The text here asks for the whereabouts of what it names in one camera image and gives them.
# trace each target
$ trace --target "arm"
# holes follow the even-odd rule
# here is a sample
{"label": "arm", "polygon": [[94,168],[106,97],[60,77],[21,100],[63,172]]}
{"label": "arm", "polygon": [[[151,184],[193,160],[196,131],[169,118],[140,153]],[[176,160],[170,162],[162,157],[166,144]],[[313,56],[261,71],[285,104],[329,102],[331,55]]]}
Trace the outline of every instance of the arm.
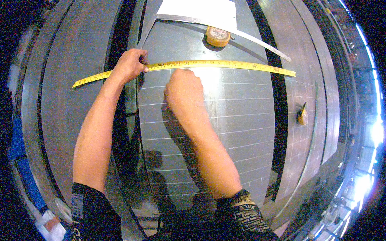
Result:
{"label": "arm", "polygon": [[190,70],[177,69],[166,85],[165,96],[195,146],[199,171],[214,199],[239,192],[239,174],[209,122],[200,78]]}
{"label": "arm", "polygon": [[103,84],[76,141],[73,182],[104,193],[115,108],[125,83],[149,70],[139,62],[141,56],[146,59],[147,51],[131,49],[124,52]]}

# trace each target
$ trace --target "person's left hand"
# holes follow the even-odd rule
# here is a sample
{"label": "person's left hand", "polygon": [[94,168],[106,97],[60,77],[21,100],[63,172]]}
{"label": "person's left hand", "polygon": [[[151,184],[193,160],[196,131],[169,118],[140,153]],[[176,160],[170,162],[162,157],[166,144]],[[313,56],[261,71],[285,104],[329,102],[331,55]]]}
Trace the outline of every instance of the person's left hand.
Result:
{"label": "person's left hand", "polygon": [[125,84],[137,77],[141,72],[148,72],[149,68],[145,66],[147,64],[149,63],[146,50],[130,49],[119,58],[110,76],[118,78],[122,84]]}

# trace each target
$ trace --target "white paper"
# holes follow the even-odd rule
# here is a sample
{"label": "white paper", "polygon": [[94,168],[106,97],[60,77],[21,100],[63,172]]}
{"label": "white paper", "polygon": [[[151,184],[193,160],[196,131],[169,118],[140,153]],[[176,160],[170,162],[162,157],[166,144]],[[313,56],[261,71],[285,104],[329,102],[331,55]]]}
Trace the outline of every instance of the white paper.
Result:
{"label": "white paper", "polygon": [[236,5],[228,0],[164,0],[157,14],[177,15],[237,29]]}
{"label": "white paper", "polygon": [[41,235],[48,241],[61,241],[63,240],[66,229],[63,227],[61,223],[55,224],[51,232],[49,232],[44,226],[48,221],[52,220],[55,215],[48,209],[43,216],[36,221],[35,226],[41,233]]}

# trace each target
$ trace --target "yellow tape measure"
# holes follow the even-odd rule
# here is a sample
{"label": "yellow tape measure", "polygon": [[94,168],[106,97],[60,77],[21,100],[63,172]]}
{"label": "yellow tape measure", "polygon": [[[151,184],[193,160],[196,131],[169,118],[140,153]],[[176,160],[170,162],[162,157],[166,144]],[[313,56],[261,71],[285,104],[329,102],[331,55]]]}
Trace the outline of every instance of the yellow tape measure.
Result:
{"label": "yellow tape measure", "polygon": [[[296,76],[296,72],[272,67],[269,65],[255,64],[241,61],[229,61],[229,60],[185,60],[185,61],[173,61],[161,64],[149,64],[149,71],[157,71],[164,69],[182,69],[182,68],[193,68],[193,67],[220,67],[220,68],[234,68],[234,69],[250,69],[259,70],[265,72],[272,72],[278,74],[284,74],[288,76]],[[82,84],[90,83],[96,80],[105,79],[110,76],[112,71],[103,72],[96,74],[74,83],[73,88]]]}

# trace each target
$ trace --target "black t-shirt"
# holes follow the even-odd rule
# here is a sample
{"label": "black t-shirt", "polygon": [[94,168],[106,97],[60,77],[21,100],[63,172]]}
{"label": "black t-shirt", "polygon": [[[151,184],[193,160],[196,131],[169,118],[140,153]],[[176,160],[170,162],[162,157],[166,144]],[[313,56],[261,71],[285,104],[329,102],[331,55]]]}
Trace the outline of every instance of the black t-shirt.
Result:
{"label": "black t-shirt", "polygon": [[74,183],[71,215],[73,241],[122,241],[121,219],[100,191]]}
{"label": "black t-shirt", "polygon": [[[239,198],[238,196],[242,192],[246,191],[240,191],[233,198]],[[121,219],[100,191],[80,183],[73,183],[71,212],[73,221],[72,241],[122,241]],[[227,205],[222,203],[221,205],[218,204],[217,212],[220,213],[222,219],[187,227],[182,226],[168,235],[168,240],[280,240],[267,227],[257,207],[254,207],[254,211],[251,212],[248,207],[228,208]],[[245,219],[246,217],[251,217],[251,221],[248,222],[248,219]],[[256,226],[251,226],[253,224],[252,219],[256,223],[256,218],[260,219],[259,226],[264,226],[265,231],[245,233],[244,230]]]}

